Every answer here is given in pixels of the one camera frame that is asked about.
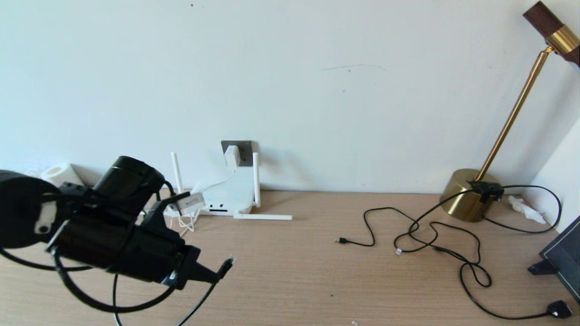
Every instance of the black power cord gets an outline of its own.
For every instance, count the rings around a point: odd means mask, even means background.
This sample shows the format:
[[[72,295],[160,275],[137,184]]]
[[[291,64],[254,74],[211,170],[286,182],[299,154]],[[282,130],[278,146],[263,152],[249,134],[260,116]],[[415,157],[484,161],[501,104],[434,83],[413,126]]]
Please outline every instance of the black power cord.
[[[118,207],[120,201],[113,201],[108,200],[105,198],[97,198],[97,197],[86,197],[81,195],[68,195],[68,194],[44,194],[41,195],[38,202],[40,204],[49,202],[49,201],[56,201],[56,202],[79,202],[82,204],[96,204],[96,205],[104,205],[110,207]]]
[[[33,262],[29,262],[27,260],[24,260],[22,258],[18,258],[14,255],[12,255],[11,253],[9,253],[8,251],[4,250],[4,248],[0,248],[0,255],[4,256],[4,258],[9,259],[15,263],[27,266],[27,267],[32,267],[35,269],[40,269],[40,270],[49,270],[49,271],[56,271],[56,269],[53,266],[47,266],[47,265],[42,265],[39,263],[33,263]],[[81,266],[81,267],[64,267],[65,271],[83,271],[83,270],[89,270],[92,269],[92,267],[90,266]]]
[[[111,305],[108,305],[106,303],[102,303],[100,301],[97,301],[97,300],[91,298],[88,294],[84,293],[84,291],[81,290],[75,284],[75,282],[73,282],[71,277],[68,275],[68,272],[63,267],[62,262],[60,261],[60,255],[58,253],[58,248],[54,248],[51,252],[51,255],[52,255],[52,259],[55,263],[55,269],[56,269],[57,273],[59,274],[61,280],[63,281],[64,286],[71,292],[71,294],[74,295],[77,299],[79,299],[82,303],[84,303],[92,308],[104,311],[104,312],[108,312],[108,313],[133,313],[136,311],[145,310],[147,308],[151,308],[151,307],[161,303],[163,300],[167,299],[167,297],[171,293],[173,293],[173,291],[175,291],[175,287],[169,287],[167,290],[165,290],[165,292],[163,292],[160,296],[156,297],[155,299],[150,300],[146,303],[142,303],[141,305],[137,305],[137,306],[130,306],[130,307],[111,306]]]
[[[173,189],[173,186],[171,185],[171,182],[169,181],[164,181],[165,185],[167,186],[167,188],[169,188],[169,194],[172,196],[175,196],[175,190]]]
[[[231,269],[231,267],[234,264],[234,258],[233,257],[229,257],[228,259],[226,259],[226,261],[223,262],[222,266],[220,267],[220,269],[217,271],[217,274],[220,277],[220,280],[223,279],[227,272]],[[118,281],[119,275],[115,274],[115,277],[113,279],[113,306],[116,307],[117,306],[117,281]],[[197,303],[197,305],[195,305],[195,307],[193,307],[188,313],[187,315],[185,315],[185,317],[183,317],[181,319],[181,321],[179,323],[177,323],[175,326],[182,326],[183,324],[185,324],[185,322],[191,317],[193,316],[193,314],[201,307],[201,305],[204,304],[204,302],[207,300],[207,298],[209,297],[209,295],[212,293],[213,289],[216,287],[218,283],[212,283],[212,285],[209,287],[209,289],[206,291],[206,293],[204,294],[204,296],[200,299],[200,301]],[[115,317],[115,322],[117,323],[117,326],[122,326],[121,324],[121,319],[119,318],[119,314],[118,313],[113,313],[114,317]]]
[[[558,196],[555,195],[554,192],[552,192],[551,190],[549,190],[547,188],[544,188],[544,187],[541,187],[541,186],[533,186],[533,185],[519,185],[518,184],[518,185],[512,185],[512,186],[505,186],[505,187],[502,187],[502,190],[503,189],[508,189],[508,188],[520,188],[520,187],[529,187],[529,188],[540,188],[540,189],[544,189],[544,190],[548,191],[552,196],[554,196],[554,199],[556,199],[556,202],[558,203],[558,215],[557,215],[556,221],[554,222],[554,224],[552,226],[550,226],[547,229],[542,230],[542,231],[528,231],[528,230],[520,230],[520,229],[517,229],[517,228],[514,228],[514,227],[506,226],[504,224],[501,224],[501,223],[498,223],[498,222],[493,221],[491,219],[488,219],[485,216],[484,216],[484,219],[485,220],[488,220],[491,223],[496,224],[498,226],[502,226],[502,227],[505,227],[507,229],[511,229],[511,230],[515,230],[515,231],[520,231],[520,232],[525,232],[525,233],[544,233],[544,232],[547,232],[547,231],[553,229],[554,227],[556,227],[558,225],[558,223],[560,222],[560,217],[561,217],[561,213],[562,213],[562,206],[561,206],[561,202],[560,202],[560,199],[558,198]],[[460,228],[460,227],[456,227],[456,226],[452,226],[452,225],[449,225],[449,224],[441,223],[441,222],[430,222],[429,223],[429,226],[435,232],[435,237],[431,241],[429,241],[429,242],[426,242],[426,241],[423,241],[421,239],[418,239],[418,238],[416,238],[413,235],[413,233],[419,229],[419,221],[421,219],[423,219],[425,216],[427,216],[429,213],[433,212],[435,209],[437,209],[441,205],[445,204],[447,201],[449,201],[449,200],[451,200],[451,199],[453,199],[453,198],[455,198],[455,197],[457,197],[459,195],[462,195],[464,193],[468,193],[468,192],[471,192],[471,191],[475,191],[475,190],[467,190],[467,191],[463,191],[461,193],[457,193],[457,194],[454,194],[454,195],[450,196],[446,200],[444,200],[444,201],[438,203],[437,205],[435,205],[434,207],[430,208],[428,211],[426,211],[423,215],[421,215],[416,220],[413,219],[413,218],[411,218],[407,214],[401,212],[400,210],[398,210],[396,208],[393,208],[393,207],[372,208],[372,209],[366,210],[363,213],[363,219],[364,219],[365,224],[367,225],[367,228],[368,228],[369,232],[371,233],[372,244],[362,244],[362,243],[359,243],[359,242],[350,241],[350,240],[348,240],[346,238],[338,238],[336,240],[336,242],[339,242],[339,243],[342,243],[342,244],[352,243],[352,244],[356,244],[356,245],[360,245],[360,246],[364,246],[364,247],[372,247],[372,246],[374,246],[375,243],[376,243],[376,241],[375,241],[375,235],[372,232],[372,229],[371,229],[370,225],[367,222],[367,213],[368,212],[371,212],[371,211],[377,211],[377,210],[383,210],[383,209],[393,209],[393,210],[397,211],[398,213],[402,214],[403,216],[405,216],[406,218],[408,218],[408,219],[410,219],[410,220],[413,221],[413,223],[411,223],[411,225],[409,226],[409,229],[408,229],[408,231],[406,233],[400,234],[399,236],[397,236],[394,239],[393,245],[395,246],[395,248],[397,248],[397,253],[400,254],[402,252],[416,252],[416,251],[420,251],[420,250],[422,250],[422,249],[424,249],[426,247],[433,247],[437,251],[447,253],[447,254],[453,256],[454,258],[459,259],[460,261],[462,261],[463,262],[463,265],[459,268],[459,280],[461,282],[461,286],[463,286],[463,289],[467,293],[468,297],[473,301],[473,303],[475,303],[475,305],[477,307],[479,307],[481,310],[483,310],[484,312],[486,312],[486,313],[488,313],[488,314],[490,314],[490,315],[492,315],[494,317],[501,318],[501,319],[507,319],[507,320],[525,320],[525,319],[539,318],[539,317],[544,317],[544,316],[553,316],[553,317],[556,317],[556,318],[568,318],[569,316],[571,316],[571,310],[570,310],[570,308],[562,300],[559,300],[559,301],[556,301],[556,302],[553,302],[553,303],[549,304],[548,307],[547,307],[547,309],[546,309],[546,312],[544,312],[544,313],[535,314],[535,315],[529,315],[529,316],[506,317],[506,316],[502,316],[502,315],[499,315],[499,314],[496,314],[496,313],[493,313],[493,312],[489,311],[488,309],[486,309],[484,306],[482,306],[477,301],[477,299],[471,294],[471,292],[469,292],[469,289],[467,288],[467,286],[465,284],[465,281],[463,279],[463,270],[467,266],[467,267],[469,267],[472,270],[473,277],[474,277],[475,281],[479,285],[481,285],[482,287],[488,288],[492,284],[491,275],[489,274],[489,272],[485,268],[483,268],[480,265],[480,263],[481,263],[481,241],[479,240],[479,238],[474,233],[472,233],[469,230],[466,230],[466,229],[463,229],[463,228]],[[446,227],[449,227],[449,228],[452,228],[452,229],[459,230],[459,231],[462,231],[462,232],[465,232],[465,233],[470,234],[477,241],[477,260],[475,262],[472,262],[472,261],[468,260],[467,258],[465,258],[463,255],[459,254],[458,252],[455,252],[453,250],[450,250],[450,249],[447,249],[447,248],[443,248],[443,247],[439,247],[439,246],[434,245],[433,243],[435,242],[435,240],[437,240],[437,238],[439,236],[439,233],[438,233],[437,229],[435,228],[435,225],[443,225],[443,226],[446,226]],[[400,249],[397,246],[397,240],[399,240],[403,236],[410,236],[413,240],[421,243],[422,245],[419,246],[418,248],[415,248],[415,249],[409,249],[409,250]],[[479,277],[477,276],[476,269],[479,269],[480,271],[482,271],[485,274],[485,277],[487,279],[486,282],[481,282],[480,281]]]
[[[113,279],[113,306],[117,306],[117,280],[119,278],[118,274],[115,274],[115,278]],[[206,293],[204,294],[204,296],[200,299],[200,301],[197,303],[197,305],[195,305],[195,307],[193,307],[188,313],[187,315],[185,315],[185,317],[183,317],[183,319],[177,323],[175,326],[182,326],[183,324],[185,324],[185,322],[191,317],[193,316],[193,314],[201,307],[201,305],[204,304],[205,300],[209,297],[209,295],[212,293],[213,289],[216,287],[217,283],[213,283],[209,289],[206,291]],[[115,322],[117,323],[117,326],[123,326],[123,324],[121,324],[121,319],[119,318],[119,314],[118,313],[113,313],[113,316],[115,317]]]

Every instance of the cable connector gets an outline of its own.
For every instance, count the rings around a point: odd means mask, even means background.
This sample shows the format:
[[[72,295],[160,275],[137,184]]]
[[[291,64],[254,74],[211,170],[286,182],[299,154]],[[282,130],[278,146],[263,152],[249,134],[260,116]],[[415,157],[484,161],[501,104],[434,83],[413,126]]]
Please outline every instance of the cable connector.
[[[485,181],[468,181],[476,194],[480,194],[480,202],[486,203],[490,197],[493,200],[500,201],[503,196],[503,187],[497,182],[485,182]]]
[[[572,315],[572,309],[562,300],[550,303],[546,312],[560,319],[568,318]]]
[[[220,280],[223,279],[224,276],[226,276],[227,271],[229,271],[231,267],[234,265],[234,260],[235,258],[230,256],[228,259],[226,259],[225,262],[223,262],[222,266],[217,271]]]

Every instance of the toilet paper roll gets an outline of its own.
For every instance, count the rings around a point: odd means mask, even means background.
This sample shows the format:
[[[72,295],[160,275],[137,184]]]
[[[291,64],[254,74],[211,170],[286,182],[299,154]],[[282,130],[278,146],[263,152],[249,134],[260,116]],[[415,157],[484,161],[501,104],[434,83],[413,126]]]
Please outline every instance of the toilet paper roll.
[[[63,182],[85,185],[69,163],[61,163],[49,168],[40,174],[40,178],[54,184],[56,187],[60,187]]]

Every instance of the tissue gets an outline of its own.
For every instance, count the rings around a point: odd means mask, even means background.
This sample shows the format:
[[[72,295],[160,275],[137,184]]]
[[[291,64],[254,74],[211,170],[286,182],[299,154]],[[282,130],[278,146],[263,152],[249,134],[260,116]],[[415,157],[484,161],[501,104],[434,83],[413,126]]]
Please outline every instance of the tissue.
[[[541,224],[546,224],[546,221],[543,219],[542,215],[540,215],[540,213],[533,208],[524,204],[523,199],[509,196],[507,201],[509,201],[509,203],[512,205],[514,211],[523,213],[527,219],[534,220]]]

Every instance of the wooden desk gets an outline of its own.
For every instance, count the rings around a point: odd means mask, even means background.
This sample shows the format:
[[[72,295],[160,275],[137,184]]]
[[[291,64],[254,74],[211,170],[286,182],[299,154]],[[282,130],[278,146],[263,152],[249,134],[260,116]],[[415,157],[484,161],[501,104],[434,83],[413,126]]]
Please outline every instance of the wooden desk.
[[[362,212],[394,206],[413,217],[437,203],[437,195],[264,192],[263,213],[291,213],[293,221],[202,218],[186,240],[202,248],[200,262],[217,269],[231,253],[235,265],[187,325],[579,325],[578,305],[554,276],[530,275],[526,268],[539,261],[538,252],[555,232],[526,235],[488,222],[466,223],[436,210],[430,220],[466,227],[482,240],[483,266],[493,286],[479,287],[466,273],[476,298],[497,313],[535,314],[563,299],[573,317],[543,317],[508,321],[491,317],[466,296],[459,279],[461,263],[425,249],[396,256],[393,238],[407,230],[409,220],[393,211],[369,216],[377,245],[364,248],[333,241],[343,236],[370,242]],[[490,217],[520,227],[536,227],[513,212],[506,201],[495,204]],[[419,236],[428,239],[427,223]],[[468,236],[441,228],[437,243],[475,255]],[[410,248],[414,244],[401,242]],[[24,258],[49,263],[42,247],[13,251]],[[110,302],[113,277],[100,270],[75,273],[73,278],[95,298]],[[164,287],[119,279],[120,305],[144,302]],[[188,283],[152,309],[122,315],[124,326],[174,325],[207,289]],[[55,273],[18,266],[0,259],[0,324],[114,325],[111,314],[77,301]]]

